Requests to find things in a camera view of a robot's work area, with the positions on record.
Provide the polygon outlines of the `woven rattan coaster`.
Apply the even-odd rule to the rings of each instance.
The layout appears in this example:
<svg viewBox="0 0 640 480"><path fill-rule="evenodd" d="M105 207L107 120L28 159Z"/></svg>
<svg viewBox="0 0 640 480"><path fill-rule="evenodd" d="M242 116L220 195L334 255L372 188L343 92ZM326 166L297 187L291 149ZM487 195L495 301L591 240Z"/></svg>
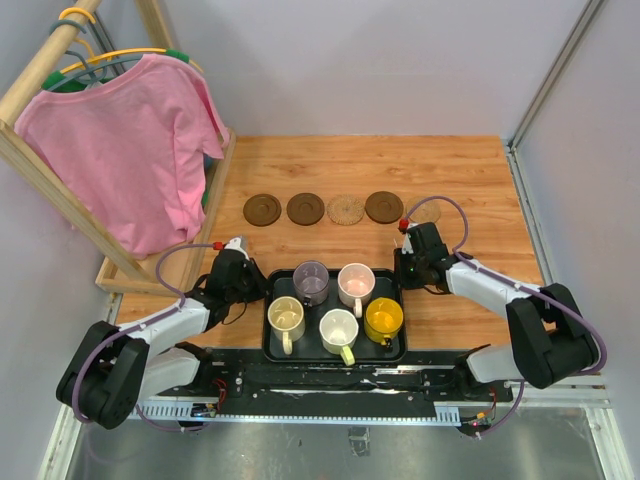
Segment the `woven rattan coaster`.
<svg viewBox="0 0 640 480"><path fill-rule="evenodd" d="M362 220L365 207L355 196L338 195L329 201L326 212L332 222L341 226L351 226Z"/></svg>
<svg viewBox="0 0 640 480"><path fill-rule="evenodd" d="M419 201L421 197L415 196L405 202L406 211L409 212ZM431 200L420 205L410 216L411 223L436 223L441 217L441 209L436 200Z"/></svg>

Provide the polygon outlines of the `brown wooden coaster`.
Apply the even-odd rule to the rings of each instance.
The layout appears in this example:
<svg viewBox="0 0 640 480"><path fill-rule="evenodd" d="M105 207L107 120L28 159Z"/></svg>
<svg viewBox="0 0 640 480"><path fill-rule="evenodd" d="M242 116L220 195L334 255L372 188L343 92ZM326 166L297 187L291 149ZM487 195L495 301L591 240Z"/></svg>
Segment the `brown wooden coaster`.
<svg viewBox="0 0 640 480"><path fill-rule="evenodd" d="M313 193L299 193L287 203L287 216L300 226L310 226L318 223L324 216L323 200Z"/></svg>
<svg viewBox="0 0 640 480"><path fill-rule="evenodd" d="M404 212L404 205L396 194L377 191L366 199L365 212L376 223L390 224L400 219Z"/></svg>
<svg viewBox="0 0 640 480"><path fill-rule="evenodd" d="M281 216L282 208L279 200L271 194L257 194L249 198L243 207L245 220L257 227L266 227L276 222Z"/></svg>

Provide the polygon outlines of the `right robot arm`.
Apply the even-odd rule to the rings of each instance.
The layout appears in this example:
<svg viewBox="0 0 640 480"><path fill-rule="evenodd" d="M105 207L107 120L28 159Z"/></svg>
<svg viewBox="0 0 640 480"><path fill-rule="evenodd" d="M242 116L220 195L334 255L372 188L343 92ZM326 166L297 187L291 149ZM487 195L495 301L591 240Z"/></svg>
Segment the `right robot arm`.
<svg viewBox="0 0 640 480"><path fill-rule="evenodd" d="M394 250L394 269L403 289L466 298L508 325L509 344L477 347L458 361L453 387L463 399L477 399L498 380L545 389L603 359L567 287L520 283L451 252L432 222L402 219L399 231L404 243Z"/></svg>

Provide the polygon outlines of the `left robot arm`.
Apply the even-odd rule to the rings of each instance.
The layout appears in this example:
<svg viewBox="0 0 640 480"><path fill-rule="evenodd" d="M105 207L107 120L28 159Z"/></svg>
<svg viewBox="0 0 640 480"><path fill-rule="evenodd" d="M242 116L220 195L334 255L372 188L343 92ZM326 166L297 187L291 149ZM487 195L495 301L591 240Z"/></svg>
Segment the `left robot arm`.
<svg viewBox="0 0 640 480"><path fill-rule="evenodd" d="M211 271L171 306L116 326L94 323L86 332L56 388L56 399L82 423L107 430L121 425L142 400L173 387L207 393L214 371L184 340L223 323L235 304L266 296L267 280L242 240L215 243Z"/></svg>

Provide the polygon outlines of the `purple cup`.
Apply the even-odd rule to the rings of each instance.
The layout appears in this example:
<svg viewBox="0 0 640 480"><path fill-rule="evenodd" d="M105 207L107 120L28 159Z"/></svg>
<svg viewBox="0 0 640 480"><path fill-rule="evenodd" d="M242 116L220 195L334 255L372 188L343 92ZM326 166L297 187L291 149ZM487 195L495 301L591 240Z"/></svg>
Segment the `purple cup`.
<svg viewBox="0 0 640 480"><path fill-rule="evenodd" d="M329 272L321 262L310 260L297 266L293 273L293 285L297 298L304 307L322 304L329 294Z"/></svg>

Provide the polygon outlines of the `cream yellow mug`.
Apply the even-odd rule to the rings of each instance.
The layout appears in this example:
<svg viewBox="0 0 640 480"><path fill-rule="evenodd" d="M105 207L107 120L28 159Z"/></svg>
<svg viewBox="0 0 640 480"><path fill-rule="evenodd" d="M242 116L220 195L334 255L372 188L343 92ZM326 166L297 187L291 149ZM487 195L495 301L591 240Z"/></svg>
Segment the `cream yellow mug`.
<svg viewBox="0 0 640 480"><path fill-rule="evenodd" d="M284 354L291 355L294 343L303 337L306 329L302 303L292 296L276 298L268 307L267 320L279 339Z"/></svg>

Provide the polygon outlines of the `pink mug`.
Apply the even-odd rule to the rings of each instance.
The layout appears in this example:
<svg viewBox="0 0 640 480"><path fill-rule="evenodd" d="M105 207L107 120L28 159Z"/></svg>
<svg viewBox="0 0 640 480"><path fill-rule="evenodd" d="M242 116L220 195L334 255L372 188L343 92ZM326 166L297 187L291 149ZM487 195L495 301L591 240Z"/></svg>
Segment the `pink mug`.
<svg viewBox="0 0 640 480"><path fill-rule="evenodd" d="M373 271L364 264L351 263L339 271L337 277L339 300L352 309L357 319L362 317L364 307L372 296L375 283L376 278Z"/></svg>

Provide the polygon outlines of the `black serving tray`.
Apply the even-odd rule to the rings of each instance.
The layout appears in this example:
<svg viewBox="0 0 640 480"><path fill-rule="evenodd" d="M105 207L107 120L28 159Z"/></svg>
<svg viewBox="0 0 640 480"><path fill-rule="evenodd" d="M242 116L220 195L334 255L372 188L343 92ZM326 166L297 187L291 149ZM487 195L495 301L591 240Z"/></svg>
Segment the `black serving tray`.
<svg viewBox="0 0 640 480"><path fill-rule="evenodd" d="M292 269L276 270L268 278L267 295L264 306L269 307L279 297L294 296ZM322 345L319 332L319 323L328 311L346 306L339 300L337 277L339 270L333 268L329 271L329 295L319 306L307 309L304 313L305 333L301 339L293 343L293 351L287 355L282 346L282 341L276 336L270 323L263 322L262 350L267 359L276 363L289 364L341 364L342 358L328 352ZM402 304L401 289L393 271L389 269L376 269L374 271L375 286L372 299L389 298ZM364 332L365 320L359 320L359 333L352 348L355 360L358 364L391 364L399 361L407 351L406 327L402 326L399 333L386 346L371 341Z"/></svg>

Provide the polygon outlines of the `wooden clothes rack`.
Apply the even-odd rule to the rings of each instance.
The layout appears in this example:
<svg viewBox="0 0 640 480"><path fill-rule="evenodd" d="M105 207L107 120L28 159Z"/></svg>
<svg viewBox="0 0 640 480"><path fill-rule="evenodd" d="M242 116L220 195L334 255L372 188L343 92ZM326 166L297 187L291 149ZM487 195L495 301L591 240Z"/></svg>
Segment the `wooden clothes rack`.
<svg viewBox="0 0 640 480"><path fill-rule="evenodd" d="M174 281L178 288L189 289L200 274L205 250L190 245L186 252L179 252L164 264L158 254L136 261L13 129L17 118L70 47L78 27L89 21L88 15L94 13L99 5L98 1L76 2L69 12L73 23L61 25L48 35L2 97L1 157L105 255L96 277L97 286L112 293L168 296L169 289L154 278L151 269L159 266L165 280Z"/></svg>

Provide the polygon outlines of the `pink t-shirt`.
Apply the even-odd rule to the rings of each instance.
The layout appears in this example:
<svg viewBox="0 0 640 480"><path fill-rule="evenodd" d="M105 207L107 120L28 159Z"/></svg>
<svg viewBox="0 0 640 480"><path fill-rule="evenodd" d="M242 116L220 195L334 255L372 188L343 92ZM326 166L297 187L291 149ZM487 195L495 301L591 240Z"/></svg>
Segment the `pink t-shirt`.
<svg viewBox="0 0 640 480"><path fill-rule="evenodd" d="M229 142L204 77L156 54L99 87L40 92L14 130L136 258L200 232L204 159Z"/></svg>

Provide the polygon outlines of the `grey clothes hanger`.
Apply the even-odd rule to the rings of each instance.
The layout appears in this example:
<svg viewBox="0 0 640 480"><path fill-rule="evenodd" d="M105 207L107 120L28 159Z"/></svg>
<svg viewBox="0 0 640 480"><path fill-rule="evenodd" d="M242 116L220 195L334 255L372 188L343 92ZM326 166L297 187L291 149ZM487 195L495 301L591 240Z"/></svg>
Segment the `grey clothes hanger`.
<svg viewBox="0 0 640 480"><path fill-rule="evenodd" d="M92 32L94 33L94 40L97 42L98 46L102 46L103 48L106 48L107 46L112 45L109 35L106 33L106 30L104 29L102 24L98 21L98 14L97 13L91 14L87 10L79 7L69 7L63 10L59 14L58 20L52 24L50 28L50 34L55 33L58 28L65 25L74 27L78 32L85 33L86 29L82 24L80 24L78 21L75 21L69 18L69 15L71 14L81 15L84 19L86 19L89 22L89 27L92 29ZM78 36L74 37L73 42L80 43L86 48L86 50L88 48L91 48L92 50L91 45L84 39L79 38ZM71 49L67 49L64 52L64 55L73 56L78 61L81 60L81 57L83 58L89 57L89 53L88 53L88 57L86 57L78 53L77 51L74 51ZM93 87L99 87L108 81L114 80L114 77L106 78L109 69L112 69L117 76L122 75L125 73L125 69L123 67L124 63L137 62L143 58L143 55L144 54L135 55L133 59L129 61L116 60L115 61L116 65L113 65L111 62L107 62L106 65L102 66L101 68L89 67L87 70L80 68L80 69L73 70L69 73L62 73L62 69L55 70L52 73L50 73L47 76L47 78L44 80L44 82L41 85L41 89L43 91L51 91L54 93L73 93L73 92L84 91Z"/></svg>

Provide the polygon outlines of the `yellow clothes hanger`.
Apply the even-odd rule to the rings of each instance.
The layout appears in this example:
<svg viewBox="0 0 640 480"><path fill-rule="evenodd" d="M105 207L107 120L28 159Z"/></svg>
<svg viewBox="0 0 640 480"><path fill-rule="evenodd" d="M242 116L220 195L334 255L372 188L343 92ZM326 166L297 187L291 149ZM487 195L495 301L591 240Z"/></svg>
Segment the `yellow clothes hanger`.
<svg viewBox="0 0 640 480"><path fill-rule="evenodd" d="M69 73L76 69L89 67L99 67L111 62L116 65L116 60L132 60L135 55L142 54L167 54L178 53L177 43L174 41L169 29L169 22L165 16L162 1L136 1L138 13L140 14L143 26L152 42L151 47L135 47L119 50L111 50L106 53L94 54L91 48L87 49L88 58L81 57L79 62L62 69L62 73Z"/></svg>

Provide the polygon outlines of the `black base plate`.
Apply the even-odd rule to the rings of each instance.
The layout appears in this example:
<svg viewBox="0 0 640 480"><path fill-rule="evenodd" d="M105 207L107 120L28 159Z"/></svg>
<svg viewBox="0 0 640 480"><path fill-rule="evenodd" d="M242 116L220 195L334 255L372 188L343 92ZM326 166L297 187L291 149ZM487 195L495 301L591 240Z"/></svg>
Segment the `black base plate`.
<svg viewBox="0 0 640 480"><path fill-rule="evenodd" d="M311 422L439 422L446 402L496 407L513 398L505 380L473 384L465 379L457 351L414 350L400 360L353 367L327 360L276 363L258 349L207 349L205 369L187 386L172 387L162 400L185 403L182 418L198 418L225 396L226 419Z"/></svg>

